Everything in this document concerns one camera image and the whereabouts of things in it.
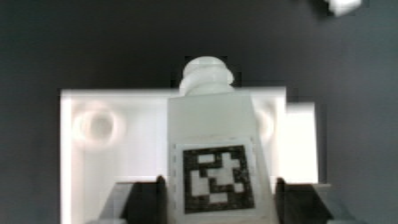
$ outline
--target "white object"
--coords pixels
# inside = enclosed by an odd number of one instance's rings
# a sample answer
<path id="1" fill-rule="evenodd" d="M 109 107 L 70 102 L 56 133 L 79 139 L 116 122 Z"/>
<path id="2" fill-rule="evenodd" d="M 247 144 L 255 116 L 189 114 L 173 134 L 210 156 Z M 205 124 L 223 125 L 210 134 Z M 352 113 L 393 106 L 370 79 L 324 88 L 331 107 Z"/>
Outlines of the white object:
<path id="1" fill-rule="evenodd" d="M 326 0 L 329 2 L 329 10 L 336 16 L 343 16 L 361 6 L 363 0 Z"/>
<path id="2" fill-rule="evenodd" d="M 297 152 L 297 147 L 283 146 L 290 142 L 295 132 L 283 134 L 283 126 L 290 122 L 297 123 L 303 119 L 301 112 L 315 117 L 313 107 L 290 109 L 290 119 L 287 119 L 287 89 L 278 87 L 237 89 L 237 92 L 249 91 L 258 123 L 263 128 L 260 131 L 262 144 L 269 145 L 265 159 L 271 171 L 272 184 L 281 175 L 281 170 L 294 170 L 287 163 L 290 151 Z M 168 99 L 176 97 L 178 91 L 171 90 L 89 90 L 63 91 L 61 99 L 61 186 L 63 186 L 63 224 L 82 224 L 98 219 L 112 188 L 118 182 L 157 181 L 160 174 L 168 175 Z M 100 147 L 80 142 L 75 138 L 75 119 L 93 102 L 107 105 L 111 112 L 120 111 L 125 118 L 125 135 L 114 142 L 114 146 Z M 272 118 L 274 128 L 267 128 L 269 117 Z M 315 145 L 313 132 L 295 129 L 301 135 L 303 144 Z M 310 147 L 301 148 L 301 152 L 317 155 L 317 150 Z M 319 170 L 317 160 L 303 161 L 301 166 L 308 167 L 311 175 Z M 297 174 L 297 179 L 310 182 L 317 176 L 310 173 Z"/>
<path id="3" fill-rule="evenodd" d="M 233 92 L 233 73 L 215 57 L 199 57 L 187 64 L 184 70 L 182 95 L 215 94 Z"/>
<path id="4" fill-rule="evenodd" d="M 221 60 L 194 59 L 182 81 L 189 96 L 169 99 L 168 110 L 173 224 L 278 224 L 251 93 L 233 92 L 231 81 Z M 219 160 L 203 163 L 212 155 Z"/>
<path id="5" fill-rule="evenodd" d="M 171 223 L 184 224 L 214 224 L 214 223 L 278 223 L 271 180 L 265 165 L 263 148 L 260 142 L 260 132 L 255 118 L 255 109 L 251 102 L 251 95 L 246 92 L 207 94 L 201 96 L 189 96 L 173 98 L 169 100 L 169 179 L 168 189 L 171 196 L 169 218 Z M 255 207 L 205 210 L 198 209 L 189 212 L 187 207 L 192 206 L 187 201 L 189 186 L 194 185 L 192 196 L 208 196 L 208 207 L 215 202 L 226 202 L 224 195 L 207 194 L 208 178 L 201 178 L 192 174 L 192 183 L 187 185 L 189 172 L 185 167 L 187 159 L 184 157 L 187 151 L 196 151 L 208 148 L 217 150 L 228 146 L 244 145 L 249 177 L 253 186 Z M 208 177 L 215 177 L 217 186 L 231 183 L 228 172 L 233 167 L 239 167 L 237 162 L 231 161 L 230 154 L 223 154 L 223 167 L 214 171 L 208 170 Z"/>

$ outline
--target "black surface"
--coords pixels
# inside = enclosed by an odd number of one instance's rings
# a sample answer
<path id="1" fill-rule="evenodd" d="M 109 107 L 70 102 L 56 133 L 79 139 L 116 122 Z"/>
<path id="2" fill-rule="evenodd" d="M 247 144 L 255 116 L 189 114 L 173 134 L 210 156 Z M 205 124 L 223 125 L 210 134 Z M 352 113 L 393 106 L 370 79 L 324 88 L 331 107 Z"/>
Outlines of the black surface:
<path id="1" fill-rule="evenodd" d="M 356 217 L 397 223 L 398 1 L 327 19 L 313 2 L 0 2 L 0 223 L 61 222 L 61 89 L 169 88 L 201 55 L 317 102 L 322 180 Z"/>
<path id="2" fill-rule="evenodd" d="M 164 177 L 159 177 L 157 183 L 136 183 L 121 214 L 128 224 L 168 224 L 166 192 Z"/>
<path id="3" fill-rule="evenodd" d="M 276 205 L 281 224 L 326 224 L 335 219 L 311 184 L 287 184 L 281 178 Z"/>
<path id="4" fill-rule="evenodd" d="M 233 168 L 233 181 L 242 183 L 244 191 L 235 192 L 233 184 L 219 185 L 217 179 L 208 177 L 208 169 L 223 168 L 223 154 L 231 155 L 231 159 L 240 161 L 240 167 Z M 199 163 L 201 155 L 214 155 L 215 161 Z M 226 193 L 228 202 L 212 203 L 210 195 L 192 195 L 192 178 L 191 172 L 199 171 L 201 177 L 208 177 L 210 194 Z M 192 149 L 184 151 L 184 186 L 185 186 L 185 213 L 214 212 L 237 209 L 255 208 L 251 173 L 247 169 L 246 147 L 228 146 L 217 148 Z"/>

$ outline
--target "dark background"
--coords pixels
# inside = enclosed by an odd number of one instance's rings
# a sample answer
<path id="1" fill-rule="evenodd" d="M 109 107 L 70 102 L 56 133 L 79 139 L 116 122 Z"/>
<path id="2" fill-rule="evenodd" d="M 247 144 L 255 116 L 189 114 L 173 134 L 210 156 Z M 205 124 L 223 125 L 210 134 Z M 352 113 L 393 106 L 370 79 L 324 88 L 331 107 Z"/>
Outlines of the dark background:
<path id="1" fill-rule="evenodd" d="M 398 220 L 398 1 L 0 2 L 0 223 L 61 222 L 61 89 L 176 87 L 187 58 L 315 101 L 322 181 L 370 224 Z"/>

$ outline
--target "circular indentation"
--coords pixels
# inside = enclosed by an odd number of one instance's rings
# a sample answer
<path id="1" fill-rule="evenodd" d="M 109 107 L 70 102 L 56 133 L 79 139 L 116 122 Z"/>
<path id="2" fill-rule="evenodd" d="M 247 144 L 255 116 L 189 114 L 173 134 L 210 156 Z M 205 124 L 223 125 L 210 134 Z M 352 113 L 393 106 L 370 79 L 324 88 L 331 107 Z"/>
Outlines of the circular indentation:
<path id="1" fill-rule="evenodd" d="M 107 114 L 96 114 L 91 120 L 89 133 L 93 139 L 107 140 L 112 136 L 114 121 Z"/>

